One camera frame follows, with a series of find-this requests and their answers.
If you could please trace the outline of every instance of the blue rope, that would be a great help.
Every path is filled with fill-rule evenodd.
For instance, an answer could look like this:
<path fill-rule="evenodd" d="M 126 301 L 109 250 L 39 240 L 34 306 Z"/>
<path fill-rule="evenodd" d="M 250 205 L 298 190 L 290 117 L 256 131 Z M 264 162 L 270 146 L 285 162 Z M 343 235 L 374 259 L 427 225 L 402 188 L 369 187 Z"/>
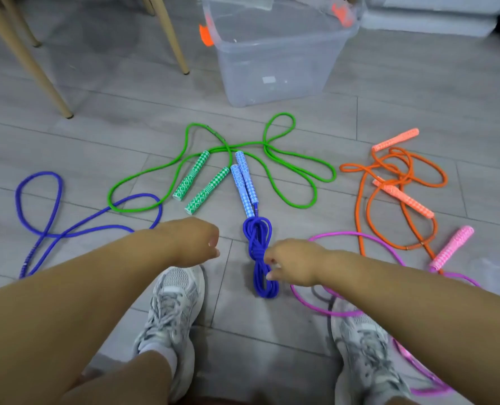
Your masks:
<path fill-rule="evenodd" d="M 263 257 L 273 235 L 273 226 L 269 219 L 257 216 L 249 217 L 242 225 L 242 231 L 248 239 L 248 254 L 255 261 L 254 265 L 254 288 L 256 293 L 264 299 L 273 299 L 278 295 L 280 285 L 277 281 L 269 281 L 265 278 L 270 272 L 270 266 L 265 264 Z"/>
<path fill-rule="evenodd" d="M 32 227 L 29 224 L 29 222 L 27 222 L 27 220 L 25 219 L 25 217 L 23 215 L 23 208 L 21 205 L 21 195 L 23 192 L 23 188 L 25 187 L 25 185 L 27 183 L 29 183 L 31 180 L 35 179 L 38 176 L 46 176 L 46 175 L 47 176 L 54 176 L 55 179 L 57 179 L 58 189 L 57 189 L 57 198 L 55 199 L 55 204 L 53 205 L 53 210 L 51 211 L 51 216 L 49 218 L 49 221 L 47 222 L 44 230 L 40 231 L 40 230 Z M 99 230 L 106 230 L 106 229 L 122 229 L 122 230 L 126 230 L 130 233 L 134 232 L 134 230 L 132 228 L 127 227 L 127 226 L 122 226 L 121 224 L 106 224 L 104 226 L 91 227 L 90 229 L 85 229 L 82 231 L 75 231 L 74 233 L 70 233 L 74 229 L 77 229 L 78 227 L 84 225 L 85 223 L 94 219 L 95 217 L 98 217 L 98 216 L 104 214 L 105 212 L 108 212 L 111 210 L 110 207 L 106 207 L 105 209 L 102 209 L 101 211 L 97 211 L 96 213 L 83 219 L 82 221 L 79 221 L 78 223 L 74 224 L 72 227 L 66 229 L 65 231 L 63 231 L 60 234 L 50 233 L 49 231 L 51 229 L 51 225 L 53 224 L 53 221 L 55 220 L 55 217 L 57 216 L 57 211 L 59 210 L 60 198 L 63 195 L 63 186 L 64 186 L 63 179 L 57 173 L 55 173 L 55 172 L 37 172 L 37 173 L 34 173 L 34 174 L 26 177 L 16 188 L 15 199 L 16 199 L 17 217 L 19 218 L 21 224 L 24 225 L 24 227 L 27 230 L 29 230 L 29 231 L 31 231 L 34 234 L 39 236 L 38 240 L 36 241 L 36 244 L 32 247 L 31 251 L 27 255 L 27 257 L 23 263 L 23 266 L 21 268 L 21 271 L 19 272 L 20 279 L 23 279 L 24 277 L 28 277 L 28 276 L 31 276 L 34 273 L 36 273 L 38 271 L 38 269 L 40 268 L 40 266 L 42 265 L 42 263 L 44 263 L 44 260 L 50 254 L 51 250 L 53 250 L 53 247 L 55 247 L 55 245 L 63 238 L 68 239 L 68 238 L 72 238 L 72 237 L 78 237 L 78 236 L 81 236 L 83 234 L 92 233 L 94 231 L 99 231 Z M 156 202 L 160 201 L 160 199 L 158 197 L 156 197 L 155 195 L 153 195 L 151 193 L 139 193 L 139 194 L 134 194 L 134 195 L 125 197 L 124 199 L 119 200 L 118 202 L 114 203 L 114 205 L 118 206 L 120 204 L 127 202 L 128 200 L 136 199 L 138 197 L 152 197 Z M 161 217 L 162 217 L 162 204 L 160 204 L 158 206 L 158 215 L 156 216 L 156 219 L 154 219 L 153 223 L 151 224 L 151 226 L 150 226 L 151 229 L 156 227 L 156 225 L 160 221 Z M 51 244 L 49 245 L 47 250 L 44 252 L 42 257 L 40 258 L 40 260 L 38 260 L 38 263 L 31 269 L 31 271 L 29 273 L 27 273 L 27 268 L 29 267 L 29 264 L 30 264 L 33 256 L 35 255 L 36 251 L 38 250 L 38 247 L 40 247 L 40 245 L 42 244 L 42 242 L 46 238 L 50 238 L 50 239 L 53 238 L 54 240 L 51 242 Z"/>

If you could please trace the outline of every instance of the green rope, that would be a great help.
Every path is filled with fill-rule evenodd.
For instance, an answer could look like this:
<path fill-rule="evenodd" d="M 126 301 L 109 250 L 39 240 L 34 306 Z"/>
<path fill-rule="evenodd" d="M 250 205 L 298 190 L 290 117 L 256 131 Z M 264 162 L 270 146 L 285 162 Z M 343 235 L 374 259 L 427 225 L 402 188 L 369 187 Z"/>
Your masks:
<path fill-rule="evenodd" d="M 267 133 L 269 131 L 270 125 L 272 125 L 272 123 L 279 116 L 288 116 L 292 122 L 291 126 L 288 129 L 286 129 L 284 132 L 282 132 L 276 136 L 273 136 L 270 139 L 267 139 Z M 296 204 L 296 203 L 291 202 L 289 199 L 287 199 L 283 195 L 283 193 L 280 191 L 280 189 L 278 189 L 278 187 L 276 186 L 276 183 L 274 182 L 274 179 L 273 179 L 272 175 L 270 174 L 270 171 L 267 168 L 267 165 L 265 165 L 265 162 L 263 162 L 258 156 L 254 155 L 252 153 L 244 152 L 244 154 L 246 156 L 250 156 L 251 158 L 253 157 L 255 160 L 257 160 L 261 164 L 261 166 L 263 166 L 263 169 L 265 169 L 265 172 L 267 173 L 267 176 L 270 180 L 270 184 L 273 186 L 274 191 L 278 194 L 278 196 L 280 196 L 280 198 L 284 202 L 286 202 L 288 205 L 290 205 L 292 207 L 296 207 L 298 209 L 308 209 L 309 207 L 313 206 L 315 204 L 315 202 L 317 201 L 317 187 L 316 187 L 314 181 L 311 179 L 311 177 L 313 177 L 314 179 L 316 179 L 320 182 L 330 183 L 330 182 L 334 181 L 334 179 L 336 178 L 336 169 L 330 163 L 328 163 L 322 159 L 318 159 L 318 158 L 315 158 L 312 156 L 303 155 L 301 153 L 288 152 L 287 150 L 281 150 L 281 149 L 275 148 L 273 145 L 271 145 L 271 142 L 275 141 L 278 138 L 286 136 L 289 132 L 291 132 L 295 128 L 295 124 L 296 124 L 295 117 L 293 115 L 291 115 L 290 113 L 288 113 L 288 112 L 277 113 L 276 115 L 274 115 L 270 119 L 270 121 L 267 122 L 265 129 L 263 131 L 263 140 L 262 141 L 245 142 L 245 143 L 240 143 L 238 145 L 228 145 L 227 142 L 225 141 L 225 139 L 218 132 L 213 130 L 210 126 L 204 125 L 202 123 L 190 123 L 186 127 L 186 131 L 185 131 L 184 147 L 182 148 L 181 152 L 179 153 L 179 155 L 175 159 L 173 159 L 169 163 L 165 163 L 165 164 L 160 165 L 160 166 L 155 166 L 155 167 L 152 167 L 150 169 L 143 170 L 139 173 L 136 173 L 135 175 L 125 177 L 124 179 L 122 179 L 120 182 L 118 182 L 115 186 L 113 186 L 110 189 L 110 191 L 107 194 L 107 204 L 109 205 L 109 207 L 112 210 L 120 212 L 120 213 L 137 213 L 137 212 L 143 212 L 143 211 L 154 209 L 155 207 L 158 207 L 159 204 L 163 203 L 169 197 L 169 195 L 171 195 L 171 192 L 173 191 L 173 188 L 175 187 L 175 184 L 177 183 L 177 178 L 179 177 L 179 172 L 182 168 L 182 165 L 184 165 L 184 163 L 186 163 L 187 161 L 189 161 L 193 157 L 195 158 L 195 157 L 201 155 L 201 152 L 199 152 L 199 153 L 193 153 L 191 155 L 188 155 L 184 159 L 182 158 L 184 156 L 184 154 L 186 153 L 186 149 L 188 148 L 188 136 L 189 136 L 190 128 L 192 128 L 193 126 L 197 126 L 197 127 L 208 130 L 211 134 L 216 136 L 218 138 L 218 140 L 222 143 L 222 146 L 216 146 L 212 149 L 208 149 L 208 151 L 210 152 L 210 154 L 219 153 L 219 152 L 227 152 L 229 154 L 229 167 L 231 167 L 231 165 L 233 164 L 232 151 L 234 149 L 239 149 L 239 148 L 242 148 L 245 146 L 250 146 L 250 145 L 263 146 L 263 151 L 265 152 L 265 155 L 267 157 L 269 157 L 270 159 L 272 159 L 272 161 L 279 163 L 282 166 L 285 166 L 286 168 L 294 171 L 296 174 L 302 176 L 303 178 L 305 178 L 307 180 L 307 182 L 312 187 L 312 190 L 314 191 L 314 196 L 309 203 Z M 282 159 L 281 157 L 278 157 L 275 152 L 280 153 L 282 155 L 295 156 L 297 158 L 308 159 L 308 160 L 311 160 L 311 161 L 314 161 L 317 163 L 321 163 L 322 165 L 325 165 L 327 168 L 329 168 L 329 170 L 331 171 L 332 177 L 329 179 L 326 179 L 324 177 L 318 176 L 318 175 L 310 172 L 309 170 L 305 170 L 305 169 L 302 169 L 301 167 L 295 166 L 294 164 L 287 162 L 286 160 Z M 113 204 L 113 202 L 111 200 L 111 198 L 113 197 L 113 193 L 122 184 L 128 182 L 129 180 L 135 179 L 136 177 L 144 175 L 145 173 L 154 172 L 155 170 L 164 169 L 164 168 L 172 166 L 178 162 L 180 162 L 180 163 L 179 163 L 179 166 L 177 167 L 177 170 L 175 171 L 175 176 L 173 177 L 173 181 L 171 182 L 171 186 L 169 187 L 167 194 L 164 197 L 162 197 L 162 199 L 158 203 L 152 204 L 152 205 L 147 206 L 147 207 L 141 207 L 141 208 L 136 208 L 136 209 L 119 209 L 117 206 L 115 206 Z"/>

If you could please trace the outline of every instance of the hand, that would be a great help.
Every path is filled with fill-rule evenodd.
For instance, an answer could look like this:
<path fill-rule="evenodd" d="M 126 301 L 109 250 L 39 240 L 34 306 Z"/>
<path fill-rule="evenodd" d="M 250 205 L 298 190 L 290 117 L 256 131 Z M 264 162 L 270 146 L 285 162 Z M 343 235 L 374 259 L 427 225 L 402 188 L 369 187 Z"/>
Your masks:
<path fill-rule="evenodd" d="M 286 281 L 295 286 L 315 286 L 320 283 L 320 272 L 330 253 L 308 240 L 288 238 L 278 241 L 265 251 L 265 263 L 279 265 L 267 274 L 267 280 Z"/>
<path fill-rule="evenodd" d="M 172 254 L 171 265 L 192 267 L 220 255 L 216 248 L 220 231 L 205 220 L 196 217 L 171 220 L 159 224 L 154 231 L 162 235 Z"/>

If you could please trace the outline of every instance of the jump rope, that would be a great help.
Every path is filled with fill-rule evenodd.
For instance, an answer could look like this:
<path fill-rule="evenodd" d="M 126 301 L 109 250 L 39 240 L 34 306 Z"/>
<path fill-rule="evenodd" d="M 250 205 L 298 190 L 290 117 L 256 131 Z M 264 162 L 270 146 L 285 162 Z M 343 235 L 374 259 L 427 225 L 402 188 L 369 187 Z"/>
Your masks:
<path fill-rule="evenodd" d="M 284 132 L 273 136 L 272 138 L 268 138 L 268 130 L 269 127 L 273 124 L 273 122 L 279 117 L 279 116 L 287 116 L 288 118 L 291 119 L 291 126 L 288 127 Z M 306 209 L 315 204 L 317 201 L 317 187 L 314 183 L 313 179 L 316 179 L 318 181 L 324 182 L 324 183 L 329 183 L 334 181 L 336 178 L 336 170 L 334 167 L 321 159 L 312 157 L 312 156 L 306 156 L 300 153 L 296 152 L 288 152 L 285 150 L 280 150 L 272 145 L 271 142 L 274 140 L 281 138 L 283 136 L 286 136 L 288 133 L 290 133 L 296 126 L 296 121 L 295 117 L 287 112 L 283 113 L 278 113 L 274 115 L 266 124 L 264 131 L 263 131 L 263 139 L 262 141 L 251 141 L 251 142 L 244 142 L 240 143 L 237 145 L 228 145 L 225 139 L 215 130 L 210 128 L 207 125 L 204 125 L 202 123 L 190 123 L 185 130 L 185 142 L 184 146 L 179 153 L 179 155 L 173 159 L 169 163 L 165 163 L 163 165 L 159 165 L 157 167 L 153 167 L 148 170 L 143 170 L 142 172 L 139 172 L 137 174 L 134 174 L 132 176 L 128 176 L 124 179 L 122 179 L 120 182 L 115 184 L 113 186 L 107 195 L 107 204 L 108 206 L 104 208 L 101 211 L 98 211 L 91 216 L 83 219 L 82 221 L 79 221 L 78 223 L 72 225 L 70 228 L 62 231 L 60 234 L 54 234 L 50 233 L 51 226 L 56 218 L 58 208 L 60 206 L 61 198 L 62 198 L 62 193 L 63 193 L 63 180 L 62 178 L 55 172 L 37 172 L 33 175 L 30 175 L 26 177 L 17 187 L 16 193 L 15 193 L 15 201 L 16 201 L 16 210 L 18 214 L 18 218 L 22 225 L 24 227 L 31 231 L 32 233 L 35 233 L 38 235 L 38 240 L 35 243 L 35 245 L 32 247 L 30 253 L 27 255 L 24 264 L 22 266 L 22 269 L 19 273 L 19 278 L 22 279 L 26 276 L 31 276 L 35 272 L 38 271 L 40 266 L 44 263 L 45 259 L 47 256 L 50 254 L 50 252 L 53 250 L 55 245 L 61 240 L 61 239 L 66 239 L 66 238 L 74 238 L 77 236 L 81 236 L 87 233 L 92 233 L 94 231 L 101 231 L 101 230 L 106 230 L 106 229 L 120 229 L 120 230 L 125 230 L 128 232 L 133 232 L 133 229 L 127 226 L 123 226 L 120 224 L 107 224 L 103 226 L 97 226 L 97 227 L 92 227 L 88 228 L 85 230 L 81 231 L 74 231 L 78 229 L 80 226 L 86 224 L 87 222 L 93 220 L 94 218 L 104 214 L 105 212 L 109 210 L 117 211 L 119 213 L 137 213 L 137 212 L 143 212 L 143 211 L 148 211 L 154 208 L 158 208 L 158 215 L 155 218 L 155 220 L 152 222 L 150 228 L 156 227 L 156 225 L 159 223 L 161 217 L 162 217 L 162 204 L 163 202 L 171 195 L 173 192 L 173 189 L 175 188 L 175 184 L 177 183 L 177 179 L 179 177 L 180 170 L 182 168 L 182 165 L 188 161 L 190 161 L 192 158 L 199 157 L 193 168 L 191 169 L 190 173 L 182 179 L 180 182 L 179 186 L 173 193 L 173 198 L 176 200 L 182 201 L 182 199 L 185 197 L 186 193 L 190 189 L 194 179 L 198 175 L 199 171 L 202 169 L 204 166 L 208 156 L 213 153 L 219 153 L 219 152 L 227 152 L 229 156 L 229 165 L 224 167 L 220 172 L 213 178 L 213 180 L 206 185 L 206 187 L 201 190 L 198 195 L 196 195 L 185 207 L 185 211 L 188 214 L 193 214 L 199 207 L 202 205 L 206 198 L 211 194 L 211 192 L 220 184 L 220 182 L 229 174 L 229 172 L 232 172 L 233 178 L 235 185 L 237 186 L 237 189 L 239 190 L 239 194 L 245 209 L 246 213 L 246 221 L 243 223 L 243 232 L 248 239 L 248 254 L 250 258 L 252 258 L 255 261 L 255 266 L 254 266 L 254 288 L 257 292 L 258 295 L 260 295 L 263 298 L 274 298 L 279 292 L 279 284 L 277 281 L 268 281 L 265 279 L 265 276 L 267 273 L 271 270 L 270 267 L 264 263 L 263 257 L 264 253 L 269 245 L 270 239 L 272 237 L 272 225 L 270 221 L 265 218 L 265 217 L 260 217 L 258 214 L 258 205 L 259 201 L 252 183 L 252 178 L 250 177 L 250 172 L 248 169 L 248 165 L 246 163 L 246 158 L 245 156 L 250 156 L 251 158 L 254 158 L 257 160 L 264 168 L 265 172 L 267 173 L 267 177 L 270 181 L 270 184 L 272 185 L 274 191 L 277 193 L 277 195 L 288 205 L 294 207 L 294 208 L 300 208 L 300 209 Z M 202 153 L 193 153 L 190 155 L 187 155 L 186 157 L 186 150 L 188 147 L 188 137 L 190 130 L 193 127 L 198 127 L 207 130 L 209 133 L 213 134 L 213 136 L 216 136 L 218 140 L 222 143 L 222 145 L 213 147 L 211 149 L 208 149 Z M 398 253 L 395 251 L 395 249 L 399 250 L 413 250 L 419 247 L 424 247 L 426 251 L 428 252 L 429 256 L 432 258 L 432 263 L 430 263 L 430 272 L 437 272 L 441 275 L 444 275 L 449 278 L 458 278 L 458 279 L 463 279 L 474 286 L 479 287 L 480 285 L 473 279 L 469 279 L 468 277 L 460 274 L 460 273 L 445 273 L 442 270 L 443 265 L 445 262 L 452 256 L 452 254 L 459 248 L 461 247 L 462 244 L 467 241 L 469 236 L 471 236 L 474 232 L 472 228 L 469 226 L 464 226 L 462 229 L 460 229 L 456 235 L 453 237 L 453 239 L 449 242 L 449 244 L 443 249 L 439 255 L 435 255 L 435 253 L 430 249 L 429 243 L 435 238 L 435 235 L 437 234 L 438 230 L 438 225 L 437 221 L 435 219 L 435 215 L 432 211 L 429 209 L 425 208 L 423 205 L 420 203 L 416 202 L 413 198 L 409 197 L 407 194 L 404 192 L 404 188 L 406 185 L 408 185 L 411 182 L 417 182 L 420 183 L 424 186 L 429 186 L 429 187 L 443 187 L 444 185 L 447 184 L 447 176 L 445 172 L 439 168 L 435 163 L 429 161 L 428 159 L 414 154 L 412 152 L 409 152 L 405 149 L 399 148 L 399 147 L 391 147 L 388 150 L 388 154 L 382 157 L 377 157 L 377 152 L 388 148 L 396 143 L 402 142 L 406 139 L 412 138 L 414 136 L 418 135 L 418 130 L 417 129 L 412 129 L 410 131 L 404 132 L 403 134 L 400 134 L 386 142 L 382 142 L 378 145 L 375 145 L 372 148 L 371 155 L 374 159 L 374 163 L 370 166 L 363 166 L 363 165 L 357 165 L 354 163 L 346 163 L 344 165 L 340 166 L 340 170 L 342 172 L 346 173 L 351 173 L 351 172 L 364 172 L 362 178 L 361 178 L 361 184 L 359 187 L 358 195 L 357 195 L 357 201 L 355 204 L 355 224 L 356 224 L 356 229 L 357 231 L 337 231 L 337 232 L 331 232 L 331 233 L 324 233 L 324 234 L 319 234 L 316 236 L 313 236 L 312 238 L 309 238 L 310 241 L 315 241 L 320 238 L 324 237 L 330 237 L 330 236 L 338 236 L 338 235 L 355 235 L 358 237 L 359 241 L 359 249 L 361 252 L 361 255 L 365 255 L 365 249 L 364 249 L 364 238 L 367 238 L 369 240 L 372 240 L 376 243 L 381 244 L 383 247 L 385 247 L 392 255 L 393 257 L 398 261 L 400 265 L 405 265 Z M 233 150 L 239 149 L 242 147 L 250 146 L 250 145 L 261 145 L 263 147 L 263 151 L 265 155 L 271 159 L 272 161 L 279 163 L 280 165 L 292 170 L 296 174 L 300 175 L 301 177 L 305 178 L 307 182 L 310 184 L 310 187 L 312 188 L 313 191 L 313 198 L 308 202 L 307 204 L 295 204 L 291 202 L 289 199 L 287 199 L 284 194 L 277 188 L 275 181 L 270 174 L 269 169 L 267 168 L 267 165 L 256 155 L 249 153 L 249 152 L 244 152 L 242 150 L 236 152 L 235 157 L 237 159 L 237 164 L 233 164 Z M 324 165 L 331 171 L 331 178 L 327 179 L 321 176 L 318 176 L 308 170 L 305 170 L 301 167 L 298 167 L 292 163 L 287 162 L 286 160 L 278 157 L 276 153 L 282 154 L 282 155 L 287 155 L 287 156 L 295 156 L 298 158 L 302 159 L 307 159 L 311 160 L 313 162 L 320 163 L 321 165 Z M 385 160 L 390 159 L 390 158 L 395 158 L 399 159 L 401 162 L 403 162 L 407 168 L 407 172 L 402 172 L 396 165 L 393 163 L 387 163 Z M 439 172 L 439 174 L 442 176 L 442 182 L 441 183 L 428 183 L 423 181 L 422 179 L 419 179 L 415 176 L 415 171 L 414 171 L 414 165 L 413 165 L 413 160 L 417 159 L 420 160 L 423 163 L 428 164 L 429 166 L 433 167 L 435 170 Z M 128 197 L 125 197 L 119 201 L 113 202 L 112 197 L 113 193 L 115 190 L 121 186 L 123 183 L 126 183 L 132 179 L 135 179 L 141 175 L 144 175 L 146 173 L 154 172 L 156 170 L 161 170 L 166 167 L 172 166 L 176 163 L 179 163 L 179 166 L 177 167 L 175 171 L 175 175 L 173 177 L 173 181 L 168 189 L 168 192 L 166 195 L 162 198 L 157 197 L 154 194 L 151 193 L 140 193 L 140 194 L 135 194 L 131 195 Z M 396 179 L 390 179 L 390 180 L 384 180 L 380 176 L 376 175 L 374 173 L 374 169 L 376 168 L 383 168 L 390 173 L 394 174 L 397 176 Z M 363 192 L 364 192 L 364 185 L 366 182 L 366 179 L 368 175 L 372 176 L 374 178 L 374 181 L 372 182 L 376 188 L 372 195 L 368 198 L 368 202 L 366 204 L 366 220 L 368 222 L 368 225 L 374 232 L 375 236 L 368 235 L 365 233 L 361 232 L 361 222 L 360 222 L 360 212 L 361 212 L 361 201 L 363 198 Z M 23 208 L 22 208 L 22 202 L 21 202 L 21 196 L 24 187 L 33 179 L 40 177 L 40 176 L 53 176 L 56 178 L 57 183 L 58 183 L 58 189 L 57 189 L 57 197 L 55 199 L 55 203 L 53 205 L 53 209 L 51 211 L 51 216 L 44 228 L 44 230 L 38 230 L 37 228 L 32 227 L 27 220 L 24 217 L 23 214 Z M 402 208 L 402 212 L 406 218 L 406 221 L 411 229 L 413 231 L 415 237 L 418 240 L 418 243 L 412 244 L 412 245 L 407 245 L 407 246 L 401 246 L 401 245 L 396 245 L 393 242 L 389 241 L 387 238 L 385 238 L 379 231 L 376 230 L 375 226 L 373 225 L 371 221 L 371 216 L 370 216 L 370 209 L 371 209 L 371 204 L 375 198 L 375 196 L 383 190 L 384 192 L 388 193 L 391 196 L 396 197 L 400 201 L 400 206 Z M 125 204 L 126 202 L 136 199 L 139 197 L 150 197 L 154 200 L 155 203 L 146 206 L 146 207 L 141 207 L 141 208 L 130 208 L 130 209 L 124 209 L 124 208 L 119 208 L 119 206 Z M 411 217 L 409 216 L 407 206 L 410 206 L 414 210 L 418 211 L 421 213 L 423 216 L 427 217 L 428 219 L 432 220 L 433 224 L 433 230 L 432 234 L 428 238 L 423 238 L 423 236 L 420 234 L 420 232 L 416 229 Z M 37 264 L 34 265 L 34 267 L 28 272 L 29 266 L 31 264 L 31 261 L 38 251 L 39 247 L 42 245 L 45 239 L 53 239 L 51 244 L 47 247 L 46 251 L 44 251 L 43 255 L 41 258 L 38 260 Z M 291 286 L 291 290 L 293 291 L 295 297 L 306 307 L 319 312 L 321 314 L 326 314 L 326 315 L 331 315 L 331 316 L 339 316 L 339 317 L 346 317 L 346 316 L 357 316 L 361 315 L 362 311 L 357 310 L 357 311 L 352 311 L 352 312 L 332 312 L 329 310 L 324 310 L 321 309 L 320 307 L 314 306 L 307 301 L 305 301 L 300 294 L 296 291 L 294 286 Z M 336 292 L 326 289 L 327 292 L 329 292 L 331 295 L 337 297 L 337 298 L 342 298 L 340 295 L 338 295 Z M 443 381 L 439 380 L 435 374 L 431 373 L 429 370 L 427 370 L 420 362 L 418 362 L 404 347 L 402 347 L 396 340 L 393 340 L 393 344 L 395 347 L 398 349 L 400 354 L 422 375 L 426 376 L 432 383 L 433 387 L 429 389 L 412 389 L 411 392 L 415 395 L 422 395 L 422 396 L 433 396 L 433 395 L 441 395 L 444 393 L 447 393 L 451 391 L 452 389 L 449 388 L 446 384 L 444 384 Z"/>

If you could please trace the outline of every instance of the person's right arm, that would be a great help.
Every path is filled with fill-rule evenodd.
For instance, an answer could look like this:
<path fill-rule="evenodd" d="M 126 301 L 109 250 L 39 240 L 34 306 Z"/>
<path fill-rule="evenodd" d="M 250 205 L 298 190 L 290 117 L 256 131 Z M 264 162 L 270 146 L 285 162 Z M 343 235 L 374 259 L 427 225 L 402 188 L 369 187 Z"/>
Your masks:
<path fill-rule="evenodd" d="M 270 247 L 268 275 L 329 287 L 475 404 L 500 404 L 500 296 L 457 280 L 303 240 Z"/>

